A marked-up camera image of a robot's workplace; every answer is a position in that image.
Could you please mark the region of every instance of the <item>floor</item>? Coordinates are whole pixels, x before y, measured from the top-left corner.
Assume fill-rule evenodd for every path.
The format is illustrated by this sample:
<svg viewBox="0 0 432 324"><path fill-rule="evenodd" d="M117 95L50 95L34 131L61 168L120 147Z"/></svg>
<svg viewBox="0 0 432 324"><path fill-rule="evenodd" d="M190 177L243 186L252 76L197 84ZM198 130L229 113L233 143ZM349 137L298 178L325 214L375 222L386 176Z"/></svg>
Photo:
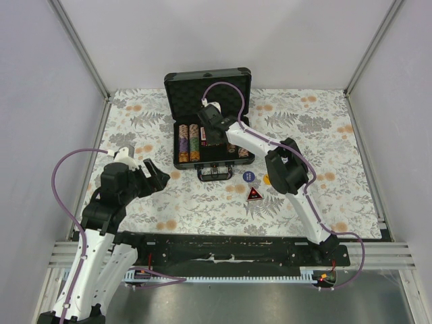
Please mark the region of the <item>floor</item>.
<svg viewBox="0 0 432 324"><path fill-rule="evenodd" d="M251 126L274 138L291 137L318 173L312 194L337 232L380 238L376 212L342 91L252 89ZM235 166L225 182L200 182L196 171L173 166L173 120L164 90L121 90L113 98L102 149L132 144L139 161L151 158L171 175L166 189L128 206L120 230L173 234L304 236L292 205L268 182L263 159ZM100 184L98 155L86 195ZM243 173L255 175L245 182ZM246 202L254 187L264 199Z"/></svg>
<svg viewBox="0 0 432 324"><path fill-rule="evenodd" d="M344 281L353 273L338 271ZM363 271L351 286L181 283L114 294L107 324L414 324L397 271Z"/></svg>

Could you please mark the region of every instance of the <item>case handle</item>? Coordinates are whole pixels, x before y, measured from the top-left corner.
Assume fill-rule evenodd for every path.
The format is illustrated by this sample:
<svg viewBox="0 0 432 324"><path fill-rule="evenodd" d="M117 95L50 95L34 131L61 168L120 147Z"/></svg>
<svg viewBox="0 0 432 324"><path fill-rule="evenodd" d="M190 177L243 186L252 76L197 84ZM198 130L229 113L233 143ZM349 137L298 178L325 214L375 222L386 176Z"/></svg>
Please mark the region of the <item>case handle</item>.
<svg viewBox="0 0 432 324"><path fill-rule="evenodd" d="M210 174L203 174L203 168L199 167L196 170L196 174L198 176L198 179L202 182L228 180L231 179L234 173L232 171L231 165L228 165L227 168L228 168L227 173L219 173L217 167L212 167Z"/></svg>

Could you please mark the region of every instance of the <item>case lid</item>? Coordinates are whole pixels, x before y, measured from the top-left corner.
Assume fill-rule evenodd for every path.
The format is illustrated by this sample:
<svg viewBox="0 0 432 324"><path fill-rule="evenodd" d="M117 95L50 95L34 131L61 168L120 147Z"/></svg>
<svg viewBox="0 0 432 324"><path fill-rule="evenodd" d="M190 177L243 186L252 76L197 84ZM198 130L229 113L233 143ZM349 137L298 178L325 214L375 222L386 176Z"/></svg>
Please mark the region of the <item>case lid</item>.
<svg viewBox="0 0 432 324"><path fill-rule="evenodd" d="M250 83L252 74L245 67L226 70L170 73L165 77L169 107L173 118L196 115L203 108L201 99L204 91L215 82L224 81L237 86L244 95L243 115L249 112ZM237 116L242 107L242 99L236 89L220 84L207 94L209 103L217 101L221 105L222 115Z"/></svg>

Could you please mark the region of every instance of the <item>gray floor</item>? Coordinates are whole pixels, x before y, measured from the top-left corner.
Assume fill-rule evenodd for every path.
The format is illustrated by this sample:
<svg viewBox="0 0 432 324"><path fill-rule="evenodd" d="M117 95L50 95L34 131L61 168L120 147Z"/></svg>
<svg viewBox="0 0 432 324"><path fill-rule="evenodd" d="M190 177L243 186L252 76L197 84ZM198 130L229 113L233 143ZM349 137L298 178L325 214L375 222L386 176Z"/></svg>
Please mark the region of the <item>gray floor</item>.
<svg viewBox="0 0 432 324"><path fill-rule="evenodd" d="M339 271L343 282L352 273ZM107 324L414 323L397 271L365 271L352 286L318 292L287 284L181 283L115 293Z"/></svg>

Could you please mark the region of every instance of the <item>stack of poker chips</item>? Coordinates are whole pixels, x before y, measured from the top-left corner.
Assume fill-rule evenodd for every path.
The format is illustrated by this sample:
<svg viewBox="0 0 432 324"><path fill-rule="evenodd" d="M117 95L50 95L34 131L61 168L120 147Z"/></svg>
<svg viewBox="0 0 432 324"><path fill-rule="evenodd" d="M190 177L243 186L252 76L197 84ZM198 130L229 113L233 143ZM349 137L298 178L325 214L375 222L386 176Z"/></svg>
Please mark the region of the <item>stack of poker chips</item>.
<svg viewBox="0 0 432 324"><path fill-rule="evenodd" d="M180 163L189 162L189 141L188 141L188 126L180 125L179 128L179 153L178 153L178 161Z"/></svg>
<svg viewBox="0 0 432 324"><path fill-rule="evenodd" d="M246 150L245 148L239 147L238 148L238 157L248 157L249 156L249 151Z"/></svg>
<svg viewBox="0 0 432 324"><path fill-rule="evenodd" d="M228 153L236 152L236 145L228 143L227 144L227 151L228 151Z"/></svg>
<svg viewBox="0 0 432 324"><path fill-rule="evenodd" d="M189 148L190 148L190 161L200 161L200 145L199 145L198 125L192 124L189 126Z"/></svg>

